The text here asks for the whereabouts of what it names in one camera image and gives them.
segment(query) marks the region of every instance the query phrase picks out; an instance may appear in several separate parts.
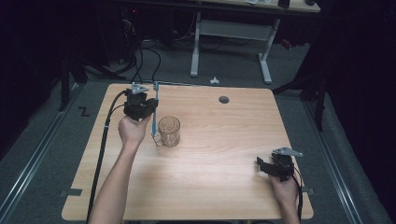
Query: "cable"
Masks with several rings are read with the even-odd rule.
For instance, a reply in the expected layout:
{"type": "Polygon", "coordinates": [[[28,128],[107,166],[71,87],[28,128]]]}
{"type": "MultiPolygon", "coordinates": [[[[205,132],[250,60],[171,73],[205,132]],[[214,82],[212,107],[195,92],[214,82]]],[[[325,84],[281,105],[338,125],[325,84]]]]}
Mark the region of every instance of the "cable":
{"type": "Polygon", "coordinates": [[[97,162],[97,165],[96,165],[95,175],[93,177],[91,197],[90,197],[90,203],[89,203],[89,206],[88,206],[88,213],[87,213],[87,223],[90,221],[90,215],[91,215],[91,211],[92,211],[92,207],[93,207],[94,197],[95,197],[95,193],[96,193],[96,187],[97,187],[97,184],[98,184],[99,174],[100,174],[100,170],[101,170],[101,167],[102,167],[103,157],[105,155],[105,147],[106,147],[108,126],[110,124],[110,117],[113,114],[113,112],[119,106],[117,106],[115,109],[113,109],[113,107],[114,107],[114,104],[117,102],[117,100],[120,98],[120,96],[122,96],[123,94],[127,94],[127,93],[128,93],[128,91],[120,92],[116,96],[116,98],[114,98],[113,103],[111,104],[111,107],[108,110],[108,114],[107,114],[107,118],[106,118],[106,122],[105,122],[105,128],[103,130],[102,143],[101,143],[101,146],[100,146],[98,162],[97,162]]]}
{"type": "Polygon", "coordinates": [[[152,75],[151,75],[151,80],[152,80],[152,82],[154,83],[154,76],[155,76],[155,73],[158,71],[158,68],[160,67],[160,64],[161,64],[161,55],[160,55],[159,53],[157,53],[157,51],[155,51],[155,50],[153,50],[153,49],[145,49],[145,50],[149,50],[149,51],[151,51],[151,52],[157,54],[157,56],[158,56],[158,60],[159,60],[159,61],[158,61],[157,67],[155,68],[154,72],[153,72],[152,75]]]}
{"type": "Polygon", "coordinates": [[[176,41],[178,41],[178,40],[182,40],[182,39],[189,38],[189,37],[193,36],[193,35],[189,35],[189,34],[190,34],[190,32],[191,32],[191,30],[192,30],[192,26],[194,25],[194,22],[195,22],[195,20],[196,20],[196,16],[197,16],[197,13],[194,12],[194,15],[192,16],[192,21],[191,21],[189,30],[188,30],[187,33],[184,34],[181,38],[174,39],[174,42],[176,42],[176,41]]]}
{"type": "Polygon", "coordinates": [[[136,68],[136,72],[134,73],[134,76],[132,77],[130,83],[133,83],[133,82],[134,82],[134,79],[136,78],[136,76],[139,76],[139,77],[140,77],[140,80],[142,80],[142,77],[139,75],[139,71],[140,71],[140,69],[141,69],[142,66],[143,66],[143,52],[142,52],[142,48],[141,48],[141,47],[139,47],[139,52],[140,52],[140,65],[139,65],[138,68],[136,68]]]}
{"type": "MultiPolygon", "coordinates": [[[[302,215],[302,211],[303,211],[303,187],[302,187],[303,182],[301,182],[301,184],[300,184],[300,183],[298,182],[298,180],[296,179],[296,177],[295,177],[293,174],[291,174],[291,173],[289,172],[289,170],[282,164],[282,162],[280,162],[280,160],[277,160],[277,163],[279,163],[279,164],[283,167],[283,169],[284,169],[286,172],[288,172],[289,176],[291,176],[291,177],[293,178],[294,182],[295,182],[296,185],[297,185],[297,191],[298,191],[297,216],[298,216],[298,218],[299,218],[299,220],[300,220],[300,222],[301,222],[301,215],[302,215]]],[[[299,176],[300,176],[300,180],[303,181],[302,178],[301,178],[300,172],[297,171],[297,173],[298,173],[299,176]]]]}
{"type": "MultiPolygon", "coordinates": [[[[178,41],[187,40],[188,38],[191,38],[191,37],[193,37],[193,35],[187,36],[187,37],[185,37],[183,39],[179,39],[178,41]]],[[[177,43],[177,41],[174,41],[173,43],[178,45],[178,46],[181,46],[181,47],[190,47],[190,46],[194,45],[194,40],[192,40],[190,42],[190,44],[180,44],[180,43],[177,43]]]]}
{"type": "Polygon", "coordinates": [[[208,49],[208,50],[218,49],[219,47],[221,47],[221,46],[223,45],[223,41],[224,41],[224,38],[218,37],[218,36],[216,36],[216,37],[211,36],[211,37],[207,37],[206,39],[215,39],[215,40],[218,40],[219,43],[218,43],[218,45],[215,46],[214,48],[206,48],[206,47],[204,47],[204,45],[200,44],[200,45],[199,45],[200,48],[202,48],[202,49],[208,49]]]}
{"type": "Polygon", "coordinates": [[[245,45],[254,44],[256,42],[259,42],[258,40],[249,39],[249,40],[244,40],[243,43],[237,43],[237,42],[235,42],[235,40],[237,40],[237,39],[239,39],[239,38],[225,38],[224,42],[226,42],[228,44],[237,45],[237,46],[245,46],[245,45]]]}
{"type": "Polygon", "coordinates": [[[116,109],[118,109],[118,108],[120,108],[120,107],[122,107],[122,106],[124,106],[124,105],[117,105],[117,106],[111,111],[111,114],[113,114],[114,111],[116,111],[116,109]]]}
{"type": "Polygon", "coordinates": [[[120,77],[118,74],[115,74],[107,69],[105,69],[103,66],[96,64],[94,62],[90,62],[86,58],[82,57],[81,55],[74,54],[73,55],[76,59],[80,60],[82,63],[90,65],[93,69],[103,73],[104,75],[114,78],[114,79],[125,79],[125,77],[120,77]]]}
{"type": "MultiPolygon", "coordinates": [[[[143,52],[142,52],[142,48],[139,48],[139,49],[140,49],[139,52],[140,52],[141,63],[140,63],[139,68],[136,70],[136,73],[135,73],[134,76],[132,77],[130,83],[133,83],[133,82],[134,82],[134,79],[136,78],[136,76],[139,76],[139,77],[140,77],[140,82],[143,84],[142,77],[139,75],[139,71],[140,71],[140,69],[141,69],[142,66],[143,66],[143,52]]],[[[144,50],[149,50],[149,51],[155,53],[155,54],[158,56],[158,60],[159,60],[159,61],[158,61],[157,67],[155,68],[154,72],[153,72],[152,75],[151,75],[151,81],[154,83],[154,76],[155,76],[155,74],[157,73],[157,71],[158,71],[158,69],[160,68],[160,65],[161,65],[161,55],[160,55],[159,53],[157,53],[157,51],[155,51],[155,50],[153,50],[153,49],[146,49],[146,48],[144,48],[144,50]]]]}
{"type": "MultiPolygon", "coordinates": [[[[114,75],[119,75],[119,74],[124,73],[124,72],[128,71],[129,69],[133,68],[136,65],[136,56],[133,55],[132,57],[133,58],[131,59],[131,61],[125,67],[121,68],[120,70],[114,71],[114,72],[111,72],[111,71],[109,71],[109,72],[111,72],[114,75]]],[[[90,74],[92,74],[92,75],[94,75],[94,76],[98,76],[98,77],[106,75],[104,73],[94,73],[88,67],[85,67],[85,71],[90,73],[90,74]]]]}
{"type": "Polygon", "coordinates": [[[261,223],[269,223],[269,224],[274,224],[274,222],[272,221],[268,221],[268,220],[258,220],[258,221],[254,221],[251,224],[261,224],[261,223]]]}

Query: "small hole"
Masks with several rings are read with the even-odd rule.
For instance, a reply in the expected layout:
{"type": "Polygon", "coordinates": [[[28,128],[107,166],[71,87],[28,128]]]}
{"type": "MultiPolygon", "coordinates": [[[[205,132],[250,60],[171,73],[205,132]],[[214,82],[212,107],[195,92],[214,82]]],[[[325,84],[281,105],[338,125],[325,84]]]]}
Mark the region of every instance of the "small hole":
{"type": "Polygon", "coordinates": [[[222,104],[228,104],[228,102],[230,102],[230,99],[229,99],[227,96],[220,96],[220,97],[219,97],[219,101],[220,101],[222,104]]]}

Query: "table top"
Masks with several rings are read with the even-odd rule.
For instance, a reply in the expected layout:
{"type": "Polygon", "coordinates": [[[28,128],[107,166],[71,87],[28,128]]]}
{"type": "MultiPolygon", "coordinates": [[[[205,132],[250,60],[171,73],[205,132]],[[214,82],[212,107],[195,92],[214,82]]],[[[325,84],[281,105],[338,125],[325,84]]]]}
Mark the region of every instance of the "table top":
{"type": "Polygon", "coordinates": [[[267,9],[272,10],[271,14],[287,14],[287,12],[320,12],[320,7],[318,4],[309,6],[304,0],[290,0],[289,8],[285,9],[279,7],[278,0],[260,0],[256,4],[247,3],[246,0],[178,0],[178,1],[158,1],[158,0],[122,0],[120,3],[130,3],[135,6],[145,6],[145,7],[170,7],[178,9],[189,9],[195,11],[246,11],[248,13],[264,13],[268,14],[267,9]]]}
{"type": "Polygon", "coordinates": [[[305,0],[290,0],[290,6],[287,9],[279,7],[277,5],[278,0],[267,0],[267,1],[260,0],[254,5],[248,3],[247,0],[201,0],[201,1],[207,3],[239,5],[245,7],[268,7],[273,9],[290,10],[290,11],[320,12],[320,7],[318,6],[318,4],[309,6],[306,4],[305,0]]]}
{"type": "MultiPolygon", "coordinates": [[[[112,84],[92,128],[62,216],[84,220],[108,109],[115,96],[130,88],[112,84]]],[[[155,96],[149,86],[148,98],[155,96]]],[[[116,105],[122,105],[121,96],[116,105]]],[[[273,149],[290,147],[274,95],[267,89],[160,86],[157,121],[166,116],[180,120],[180,142],[157,147],[151,122],[131,173],[125,220],[222,220],[281,218],[268,176],[259,171],[256,157],[270,160],[273,149]],[[227,96],[228,104],[219,101],[227,96]]],[[[97,192],[121,149],[118,121],[122,108],[111,117],[97,192]]],[[[303,218],[313,216],[304,193],[303,218]]]]}

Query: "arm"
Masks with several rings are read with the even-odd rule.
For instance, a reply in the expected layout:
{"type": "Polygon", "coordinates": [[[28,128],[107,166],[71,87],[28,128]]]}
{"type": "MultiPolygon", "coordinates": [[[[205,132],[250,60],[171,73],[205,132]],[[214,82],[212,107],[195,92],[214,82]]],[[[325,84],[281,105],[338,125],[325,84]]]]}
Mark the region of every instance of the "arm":
{"type": "Polygon", "coordinates": [[[124,117],[119,122],[122,150],[96,197],[90,223],[121,223],[134,156],[145,138],[149,119],[139,122],[124,117]]]}
{"type": "Polygon", "coordinates": [[[285,224],[300,224],[297,215],[296,199],[298,190],[292,178],[280,182],[279,178],[269,175],[274,186],[275,196],[279,202],[282,218],[285,224]]]}

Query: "hand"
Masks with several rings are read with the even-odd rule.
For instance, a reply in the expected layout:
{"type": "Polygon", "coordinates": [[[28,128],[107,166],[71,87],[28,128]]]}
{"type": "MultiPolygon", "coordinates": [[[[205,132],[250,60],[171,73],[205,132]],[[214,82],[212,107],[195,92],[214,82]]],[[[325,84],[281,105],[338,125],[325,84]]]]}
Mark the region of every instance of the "hand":
{"type": "Polygon", "coordinates": [[[269,175],[274,186],[276,199],[281,206],[295,207],[298,196],[297,185],[290,176],[288,180],[280,182],[279,178],[269,175]]]}
{"type": "Polygon", "coordinates": [[[137,121],[128,116],[122,118],[119,122],[119,133],[122,143],[135,144],[139,146],[146,135],[146,128],[148,126],[151,116],[137,121]]]}

